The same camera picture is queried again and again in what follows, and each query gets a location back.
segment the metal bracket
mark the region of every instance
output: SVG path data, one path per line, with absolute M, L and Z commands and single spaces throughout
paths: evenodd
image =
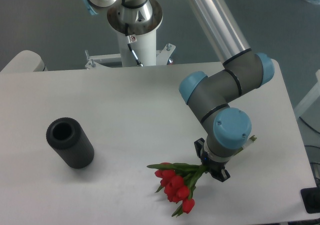
M 172 53 L 175 51 L 176 46 L 168 43 L 163 50 L 157 50 L 156 51 L 156 65 L 167 65 L 167 64 L 172 64 L 173 60 L 171 59 Z M 121 62 L 121 55 L 118 54 L 108 54 L 108 55 L 96 55 L 96 56 L 90 56 L 88 50 L 85 50 L 85 56 L 87 60 L 87 64 L 85 67 L 87 69 L 93 69 L 95 67 L 92 67 L 91 64 L 89 64 L 90 61 L 93 61 L 96 65 L 102 66 L 102 67 L 107 67 L 103 66 L 101 64 L 108 64 L 108 63 L 120 63 Z
M 101 65 L 96 61 L 94 61 L 93 59 L 89 60 L 86 63 L 85 68 L 86 69 L 109 69 L 109 67 Z
M 163 50 L 160 52 L 160 54 L 158 56 L 156 56 L 156 65 L 167 65 L 168 61 L 170 60 L 170 57 L 172 55 L 172 53 L 175 51 L 176 46 L 168 43 L 167 45 L 165 45 L 165 47 L 163 48 Z
M 194 142 L 195 152 L 198 158 L 200 158 L 201 163 L 210 168 L 209 173 L 214 179 L 224 182 L 230 178 L 229 172 L 225 169 L 226 163 L 220 163 L 212 161 L 208 157 L 208 153 L 204 151 L 205 140 L 203 138 L 198 139 Z

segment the robotic arm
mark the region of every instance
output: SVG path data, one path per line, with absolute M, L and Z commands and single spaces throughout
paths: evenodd
M 108 1 L 107 6 L 115 0 Z M 252 128 L 248 115 L 228 103 L 270 81 L 275 69 L 267 55 L 252 52 L 224 0 L 189 2 L 224 70 L 211 77 L 194 72 L 181 82 L 179 91 L 208 134 L 194 143 L 196 153 L 212 177 L 224 182 L 230 177 L 225 164 L 246 143 Z M 107 16 L 118 34 L 123 66 L 141 61 L 155 65 L 160 5 L 155 0 L 121 0 Z

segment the cylinder opening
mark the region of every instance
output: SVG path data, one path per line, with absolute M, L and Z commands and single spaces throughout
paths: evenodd
M 59 141 L 63 141 L 70 138 L 71 134 L 72 134 L 72 127 L 67 122 L 61 122 L 57 124 L 52 131 L 53 137 Z

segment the black tube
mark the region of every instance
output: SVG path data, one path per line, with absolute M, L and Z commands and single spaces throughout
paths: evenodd
M 82 169 L 94 159 L 95 151 L 80 124 L 62 117 L 50 124 L 46 140 L 57 154 L 73 169 Z

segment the cable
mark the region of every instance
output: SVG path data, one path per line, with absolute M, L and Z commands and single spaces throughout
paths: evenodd
M 312 131 L 314 131 L 316 134 L 320 134 L 320 131 L 315 130 L 312 126 L 310 126 L 305 120 L 303 120 L 302 117 L 299 117 L 301 119 L 301 121 L 308 127 L 310 128 Z
M 305 147 L 310 147 L 310 148 L 316 148 L 316 149 L 320 149 L 320 147 L 318 146 L 314 146 L 314 145 L 304 145 Z
M 127 37 L 129 36 L 129 24 L 128 23 L 125 23 L 125 28 L 124 28 L 124 35 Z M 131 47 L 131 44 L 128 43 L 128 48 L 130 50 L 130 52 L 132 53 L 133 57 L 134 57 L 134 60 L 136 62 L 136 64 L 140 67 L 143 67 L 144 65 L 142 64 L 142 62 L 139 61 L 139 58 L 137 56 L 137 54 L 135 53 L 135 51 L 132 49 Z

